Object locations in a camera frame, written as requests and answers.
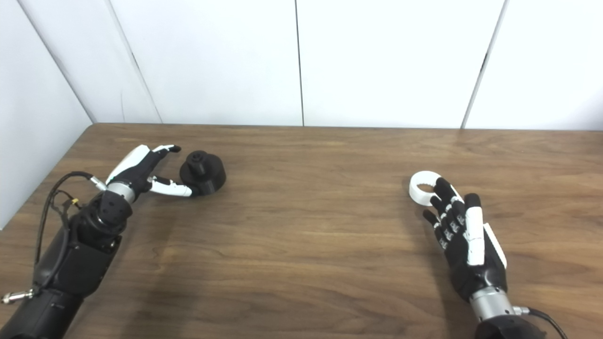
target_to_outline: wood grain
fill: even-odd
[[[603,337],[598,132],[97,124],[0,233],[2,290],[27,287],[60,176],[104,177],[135,146],[171,143],[184,150],[158,174],[177,178],[201,149],[222,158],[226,185],[142,196],[68,338],[471,338],[472,311],[408,197],[420,170],[481,195],[512,302],[550,313],[570,338]],[[95,193],[78,180],[66,189]],[[47,240],[57,225],[49,217]],[[13,310],[0,307],[0,324]]]

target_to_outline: white plastic ring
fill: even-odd
[[[418,186],[419,185],[429,185],[431,187],[434,187],[435,182],[436,182],[436,180],[438,180],[439,177],[440,177],[439,174],[437,174],[436,172],[432,172],[432,171],[416,172],[411,177],[411,183],[408,187],[408,194],[410,194],[411,198],[417,204],[420,204],[423,206],[431,206],[431,203],[429,202],[429,200],[431,199],[431,197],[435,196],[435,193],[425,192],[422,189],[420,189]]]

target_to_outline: cable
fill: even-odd
[[[84,178],[90,180],[92,178],[92,176],[93,175],[91,175],[90,173],[81,172],[81,171],[75,171],[75,172],[68,173],[65,176],[63,176],[62,178],[60,178],[57,181],[57,183],[54,184],[54,186],[48,193],[46,202],[44,202],[44,207],[42,208],[42,216],[40,217],[40,226],[38,228],[37,241],[36,241],[36,251],[34,254],[34,267],[40,261],[40,252],[42,250],[42,237],[44,234],[44,227],[46,226],[46,217],[48,216],[48,208],[50,208],[50,204],[54,199],[55,192],[58,190],[58,187],[61,186],[61,184],[63,184],[63,182],[65,182],[65,180],[67,180],[71,177],[84,177]]]
[[[57,190],[57,192],[56,192],[56,193],[54,194],[54,196],[52,197],[52,201],[50,202],[50,204],[51,204],[51,205],[50,205],[50,207],[51,207],[51,208],[52,208],[52,207],[53,207],[53,205],[54,205],[54,199],[57,197],[57,195],[58,195],[59,193],[62,193],[62,194],[64,194],[64,195],[67,195],[67,198],[69,198],[69,200],[70,200],[70,201],[68,201],[68,202],[70,202],[70,204],[69,204],[69,205],[74,205],[75,207],[77,207],[77,209],[81,209],[80,204],[78,204],[78,201],[79,201],[79,200],[78,200],[77,198],[75,198],[73,195],[71,195],[71,194],[69,194],[69,193],[65,192],[65,191],[64,191],[64,190],[62,190],[62,189],[58,189],[58,190]]]
[[[547,322],[549,322],[559,333],[559,335],[562,337],[562,339],[567,339],[567,335],[565,334],[565,332],[563,332],[563,330],[561,329],[561,326],[559,326],[559,324],[557,324],[555,322],[555,320],[553,320],[553,318],[551,318],[548,314],[544,313],[543,311],[539,311],[535,308],[530,308],[528,307],[529,313],[535,317],[538,318],[542,318],[544,320],[546,320]]]
[[[63,208],[63,212],[60,212],[58,208],[56,209],[56,211],[59,213],[59,215],[61,217],[61,221],[63,223],[62,230],[60,230],[60,232],[61,231],[63,232],[63,244],[61,245],[61,250],[58,253],[57,260],[55,261],[54,266],[52,267],[52,270],[47,275],[44,282],[40,285],[40,288],[39,288],[40,290],[48,287],[48,285],[51,283],[54,276],[57,274],[58,269],[61,267],[61,264],[63,263],[63,260],[65,259],[65,255],[67,254],[67,247],[69,245],[69,232],[70,232],[69,219],[67,218],[67,210],[69,209],[70,205],[64,205],[64,206],[65,207]]]

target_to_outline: white wall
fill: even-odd
[[[458,128],[502,0],[297,0],[306,125]]]
[[[467,128],[603,130],[603,1],[511,0]]]
[[[164,122],[301,125],[294,0],[112,0]]]
[[[98,122],[161,122],[109,0],[18,0]]]
[[[90,119],[14,0],[0,0],[0,229]]]

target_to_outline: black knob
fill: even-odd
[[[224,186],[226,171],[218,156],[194,151],[180,167],[180,178],[193,189],[194,195],[209,195]]]

